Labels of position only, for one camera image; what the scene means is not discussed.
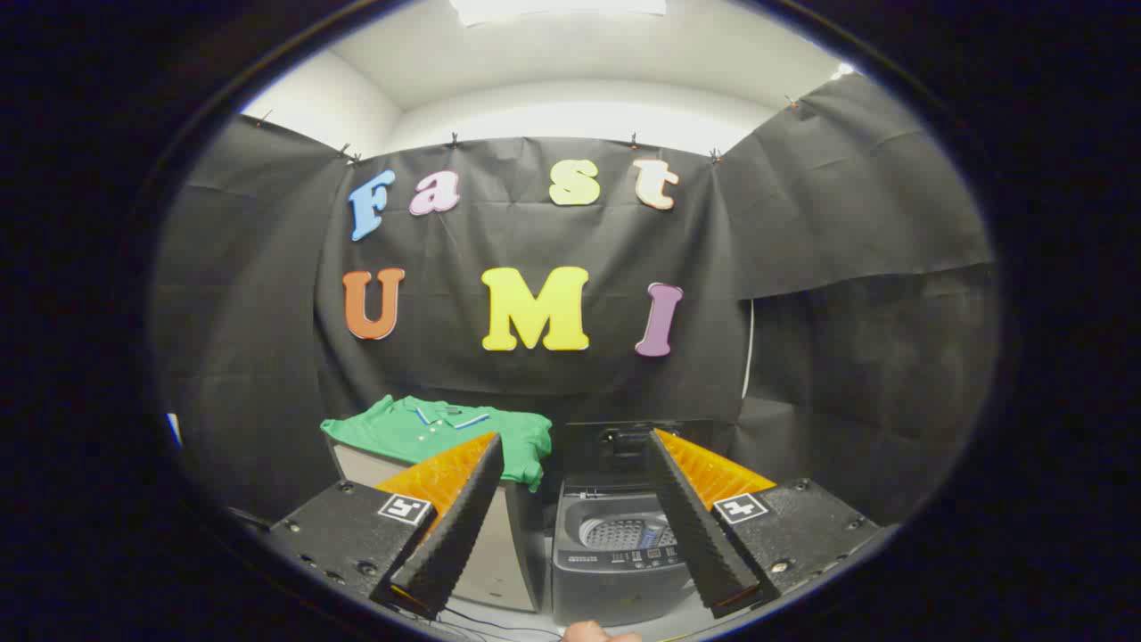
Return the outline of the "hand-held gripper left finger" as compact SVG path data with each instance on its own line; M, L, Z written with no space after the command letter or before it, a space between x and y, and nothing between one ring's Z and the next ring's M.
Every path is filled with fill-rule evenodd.
M472 556L503 468L501 436L477 436L383 483L338 480L273 525L267 543L335 592L432 619Z

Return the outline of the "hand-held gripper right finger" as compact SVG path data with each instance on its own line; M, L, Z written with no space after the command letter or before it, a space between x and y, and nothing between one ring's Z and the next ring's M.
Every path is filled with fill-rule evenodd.
M661 428L645 439L644 468L717 618L810 588L881 533L823 485L775 483Z

